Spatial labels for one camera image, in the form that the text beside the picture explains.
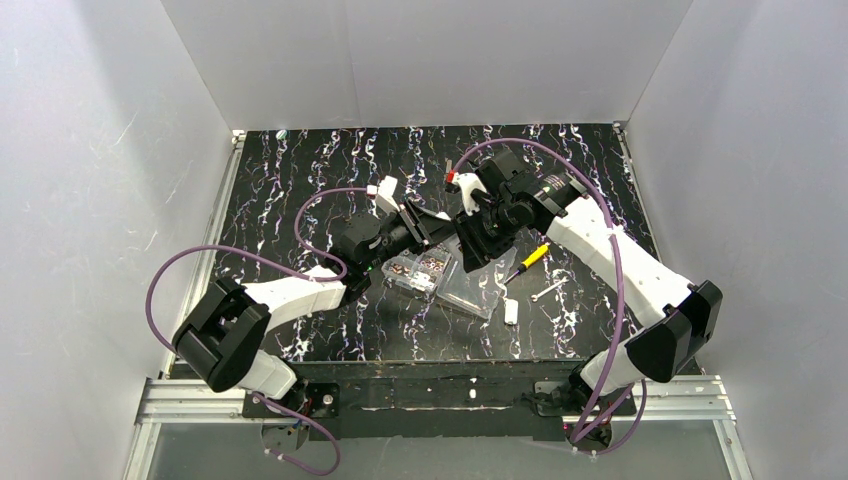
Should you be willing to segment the white battery cover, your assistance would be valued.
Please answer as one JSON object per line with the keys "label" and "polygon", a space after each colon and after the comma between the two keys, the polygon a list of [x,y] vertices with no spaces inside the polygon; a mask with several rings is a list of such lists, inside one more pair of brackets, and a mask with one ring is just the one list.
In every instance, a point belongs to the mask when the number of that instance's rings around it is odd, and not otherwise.
{"label": "white battery cover", "polygon": [[518,323],[518,301],[510,298],[504,300],[504,323],[514,326]]}

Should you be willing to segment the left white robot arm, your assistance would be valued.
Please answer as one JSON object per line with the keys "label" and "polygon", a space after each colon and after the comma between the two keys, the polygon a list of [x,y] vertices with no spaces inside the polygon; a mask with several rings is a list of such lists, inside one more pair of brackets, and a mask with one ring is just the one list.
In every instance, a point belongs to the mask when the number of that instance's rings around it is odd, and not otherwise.
{"label": "left white robot arm", "polygon": [[422,253],[455,233],[450,217],[411,201],[384,219],[367,212],[350,217],[326,260],[303,277],[241,285],[216,280],[172,339],[182,357],[215,392],[233,387],[281,399],[298,383],[295,370],[262,350],[266,334],[312,313],[356,301],[370,287],[371,271],[404,251]]}

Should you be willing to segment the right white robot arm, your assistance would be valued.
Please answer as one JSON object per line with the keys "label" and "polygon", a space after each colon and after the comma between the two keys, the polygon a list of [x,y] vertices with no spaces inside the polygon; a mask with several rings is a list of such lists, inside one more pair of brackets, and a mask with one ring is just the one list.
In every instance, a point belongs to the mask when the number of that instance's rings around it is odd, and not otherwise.
{"label": "right white robot arm", "polygon": [[723,294],[654,258],[614,222],[588,177],[563,166],[564,173],[539,176],[505,148],[471,173],[448,170],[448,190],[462,195],[453,223],[464,267],[482,267],[521,230],[543,234],[616,292],[610,345],[572,372],[571,393],[589,400],[643,379],[667,383],[712,337]]}

